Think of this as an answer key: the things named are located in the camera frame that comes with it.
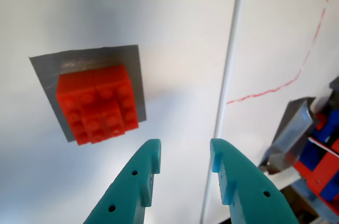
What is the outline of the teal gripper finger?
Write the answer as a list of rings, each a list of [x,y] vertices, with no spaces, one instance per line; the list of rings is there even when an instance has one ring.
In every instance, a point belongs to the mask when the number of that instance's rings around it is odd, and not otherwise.
[[[160,173],[161,141],[147,140],[130,158],[85,223],[144,223],[154,175]]]
[[[210,140],[211,167],[232,223],[298,223],[284,195],[226,140]]]

